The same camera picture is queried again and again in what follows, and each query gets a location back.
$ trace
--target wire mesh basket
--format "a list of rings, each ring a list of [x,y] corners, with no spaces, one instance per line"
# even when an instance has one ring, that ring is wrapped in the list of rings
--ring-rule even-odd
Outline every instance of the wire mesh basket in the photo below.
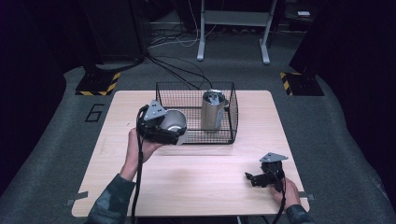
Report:
[[[201,127],[203,95],[208,90],[221,91],[225,96],[221,124],[216,130]],[[238,103],[233,82],[157,82],[156,100],[165,109],[177,109],[186,116],[188,131],[184,144],[226,145],[235,141]]]

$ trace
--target silver canister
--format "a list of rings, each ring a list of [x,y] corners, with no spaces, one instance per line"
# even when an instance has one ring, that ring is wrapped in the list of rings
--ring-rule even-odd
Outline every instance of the silver canister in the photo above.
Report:
[[[209,90],[203,95],[201,129],[214,133],[221,127],[224,113],[225,96],[221,91]]]

